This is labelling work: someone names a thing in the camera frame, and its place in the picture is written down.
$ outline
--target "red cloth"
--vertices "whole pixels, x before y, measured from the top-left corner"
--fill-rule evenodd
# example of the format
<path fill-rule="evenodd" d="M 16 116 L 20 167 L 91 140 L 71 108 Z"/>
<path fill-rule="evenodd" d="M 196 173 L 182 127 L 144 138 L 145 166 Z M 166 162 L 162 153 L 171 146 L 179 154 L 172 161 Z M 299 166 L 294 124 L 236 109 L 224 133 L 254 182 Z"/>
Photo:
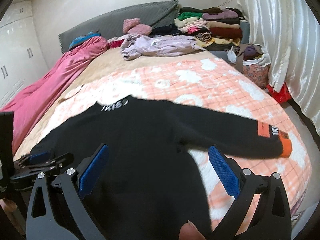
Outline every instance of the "red cloth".
<path fill-rule="evenodd" d="M 232 28 L 210 28 L 213 36 L 219 36 L 222 38 L 228 39 L 237 39 L 242 38 L 242 30 L 241 29 L 232 29 Z"/>
<path fill-rule="evenodd" d="M 280 104 L 280 103 L 284 103 L 286 101 L 288 101 L 289 99 L 291 99 L 291 95 L 289 93 L 288 87 L 286 85 L 286 83 L 283 84 L 280 92 L 276 92 L 273 90 L 273 87 L 271 87 L 269 84 L 267 85 L 267 88 L 271 94 L 271 96 Z"/>
<path fill-rule="evenodd" d="M 113 48 L 118 48 L 121 46 L 121 44 L 123 43 L 123 40 L 119 40 L 119 41 L 112 41 L 108 43 L 108 49 L 113 49 Z"/>
<path fill-rule="evenodd" d="M 96 36 L 66 52 L 55 66 L 37 82 L 21 90 L 0 112 L 14 112 L 12 152 L 42 118 L 62 92 L 89 63 L 108 49 L 105 38 Z"/>

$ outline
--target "pink comforter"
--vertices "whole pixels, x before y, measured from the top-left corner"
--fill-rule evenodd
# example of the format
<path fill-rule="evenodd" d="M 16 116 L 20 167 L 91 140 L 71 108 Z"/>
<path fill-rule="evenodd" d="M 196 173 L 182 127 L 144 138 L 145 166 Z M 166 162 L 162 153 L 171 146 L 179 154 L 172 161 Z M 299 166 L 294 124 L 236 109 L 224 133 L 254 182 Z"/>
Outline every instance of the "pink comforter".
<path fill-rule="evenodd" d="M 42 118 L 62 92 L 82 73 L 91 60 L 104 53 L 108 43 L 103 37 L 92 37 L 65 53 L 41 79 L 21 90 L 0 112 L 14 112 L 12 152 Z"/>

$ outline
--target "green sweater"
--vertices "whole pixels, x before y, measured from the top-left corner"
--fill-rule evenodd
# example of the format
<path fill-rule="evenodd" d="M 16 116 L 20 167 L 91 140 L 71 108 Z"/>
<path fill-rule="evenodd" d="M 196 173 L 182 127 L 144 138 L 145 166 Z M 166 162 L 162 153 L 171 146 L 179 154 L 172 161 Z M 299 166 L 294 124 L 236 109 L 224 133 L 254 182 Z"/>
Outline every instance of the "green sweater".
<path fill-rule="evenodd" d="M 178 16 L 178 19 L 183 21 L 184 19 L 190 18 L 190 17 L 198 17 L 201 18 L 202 17 L 202 13 L 182 13 Z"/>

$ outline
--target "white curtain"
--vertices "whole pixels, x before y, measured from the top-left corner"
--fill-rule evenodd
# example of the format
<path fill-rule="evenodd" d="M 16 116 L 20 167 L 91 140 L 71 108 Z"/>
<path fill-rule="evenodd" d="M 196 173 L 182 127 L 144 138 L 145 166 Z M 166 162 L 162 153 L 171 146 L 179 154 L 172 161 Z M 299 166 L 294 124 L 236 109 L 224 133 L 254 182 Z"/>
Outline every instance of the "white curtain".
<path fill-rule="evenodd" d="M 320 134 L 320 26 L 305 0 L 238 0 L 250 22 L 250 43 L 271 56 L 269 84 L 286 82 Z"/>

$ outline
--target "gray quilted cushion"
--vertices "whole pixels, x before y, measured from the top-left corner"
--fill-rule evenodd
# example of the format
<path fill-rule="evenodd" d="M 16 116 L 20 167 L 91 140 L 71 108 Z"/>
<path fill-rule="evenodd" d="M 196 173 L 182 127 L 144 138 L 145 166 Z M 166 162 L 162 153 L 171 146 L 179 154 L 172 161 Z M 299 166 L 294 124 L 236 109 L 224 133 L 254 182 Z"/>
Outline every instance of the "gray quilted cushion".
<path fill-rule="evenodd" d="M 178 0 L 172 0 L 138 4 L 87 20 L 59 35 L 61 52 L 67 52 L 75 38 L 84 36 L 90 31 L 99 31 L 107 40 L 122 36 L 122 24 L 125 19 L 140 18 L 142 24 L 151 27 L 170 25 L 179 14 L 178 3 Z"/>

